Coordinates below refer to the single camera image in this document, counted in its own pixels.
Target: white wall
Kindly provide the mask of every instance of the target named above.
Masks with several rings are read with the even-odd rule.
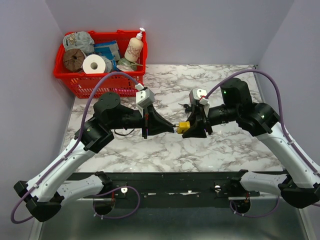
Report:
[[[293,0],[46,0],[62,32],[147,30],[149,64],[257,64]]]
[[[285,124],[302,148],[318,164],[320,135],[320,1],[296,0],[259,63],[273,76],[283,99]],[[264,98],[277,106],[272,85],[259,82]],[[320,209],[309,207],[320,239]]]
[[[44,0],[0,5],[0,239],[26,240],[33,221],[10,222],[13,186],[58,154],[73,98],[52,74],[63,35]],[[28,216],[22,204],[16,218]]]

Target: toilet paper roll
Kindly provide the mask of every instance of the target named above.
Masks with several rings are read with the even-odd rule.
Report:
[[[83,61],[82,68],[86,74],[103,74],[106,72],[106,63],[101,56],[91,54]]]
[[[82,70],[86,55],[77,48],[66,51],[63,55],[63,65],[70,72],[77,73]]]

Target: marble table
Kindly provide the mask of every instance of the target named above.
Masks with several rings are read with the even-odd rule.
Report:
[[[209,91],[218,82],[237,71],[251,68],[248,65],[148,65],[144,85],[155,93],[154,107],[173,124],[185,121],[187,114],[178,103],[189,103],[193,88]],[[240,78],[248,83],[255,102],[261,97],[252,73]],[[66,146],[79,129],[86,99],[76,98],[67,128]],[[94,113],[92,105],[87,118]],[[220,89],[214,92],[211,106],[223,103]],[[135,98],[122,98],[121,103],[135,107]],[[114,135],[115,139],[93,158],[81,165],[78,172],[214,172],[214,171],[280,171],[280,162],[272,152],[243,131],[235,122],[212,127],[207,138],[182,139],[176,133],[162,133],[141,137],[136,129],[128,136]]]

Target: plastic basket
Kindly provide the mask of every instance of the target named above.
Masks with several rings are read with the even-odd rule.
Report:
[[[117,41],[119,46],[120,55],[125,55],[127,46],[131,38],[134,38],[140,31],[123,31],[117,32],[94,32],[88,33],[94,40],[95,44]],[[148,45],[146,40],[146,33],[143,33],[142,37],[143,48],[140,53],[140,57],[137,60],[138,64],[143,66],[137,66],[137,71],[127,71],[126,74],[135,78],[139,83],[143,84],[144,74],[146,73],[146,59],[148,56]],[[68,71],[63,64],[63,56],[65,48],[61,44],[55,59],[55,66],[53,74],[57,79],[61,79],[64,84],[80,99],[87,99],[99,80],[106,76],[108,73],[101,74],[86,74],[84,72],[74,73]],[[136,96],[135,84],[124,76],[113,76],[107,79],[101,87],[98,89],[95,98],[99,98],[106,92],[115,92],[120,97],[135,97]]]

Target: bottle label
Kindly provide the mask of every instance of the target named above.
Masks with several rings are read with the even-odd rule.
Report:
[[[133,58],[138,58],[140,56],[142,48],[134,48],[131,45],[128,45],[126,52],[131,55]]]

